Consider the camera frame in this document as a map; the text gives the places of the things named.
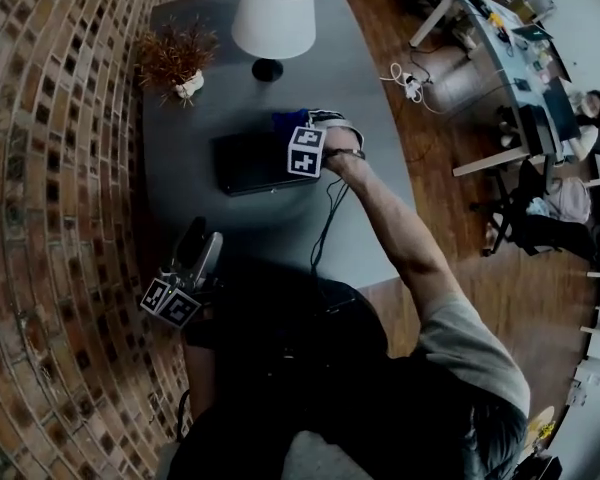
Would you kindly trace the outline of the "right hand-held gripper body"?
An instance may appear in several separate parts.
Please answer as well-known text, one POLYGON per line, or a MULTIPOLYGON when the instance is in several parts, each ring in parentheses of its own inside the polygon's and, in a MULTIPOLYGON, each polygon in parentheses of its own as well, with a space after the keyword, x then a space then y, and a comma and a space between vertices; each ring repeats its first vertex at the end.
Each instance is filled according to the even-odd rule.
POLYGON ((287 146, 287 172, 298 176, 319 176, 322 161, 331 156, 325 153, 325 141, 331 128, 351 131, 358 147, 353 153, 364 157, 364 136, 341 113, 331 110, 308 110, 302 124, 294 126, 287 146))

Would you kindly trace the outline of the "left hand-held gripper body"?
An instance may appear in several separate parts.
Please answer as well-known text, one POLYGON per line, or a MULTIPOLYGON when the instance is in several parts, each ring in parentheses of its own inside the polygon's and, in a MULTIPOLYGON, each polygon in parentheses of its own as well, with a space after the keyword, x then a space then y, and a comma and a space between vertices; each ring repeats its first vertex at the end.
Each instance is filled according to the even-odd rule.
POLYGON ((215 281, 207 267, 185 269, 179 265, 161 266, 140 299, 139 307, 176 329, 211 303, 215 281))

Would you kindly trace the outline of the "person's right hand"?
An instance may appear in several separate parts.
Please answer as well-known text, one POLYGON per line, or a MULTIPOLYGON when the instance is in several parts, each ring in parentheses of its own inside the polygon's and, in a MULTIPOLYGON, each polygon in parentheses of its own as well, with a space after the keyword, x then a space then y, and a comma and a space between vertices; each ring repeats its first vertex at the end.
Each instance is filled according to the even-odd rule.
POLYGON ((331 159, 339 155, 363 158, 361 142, 356 133, 349 128, 328 128, 323 147, 323 158, 331 159))

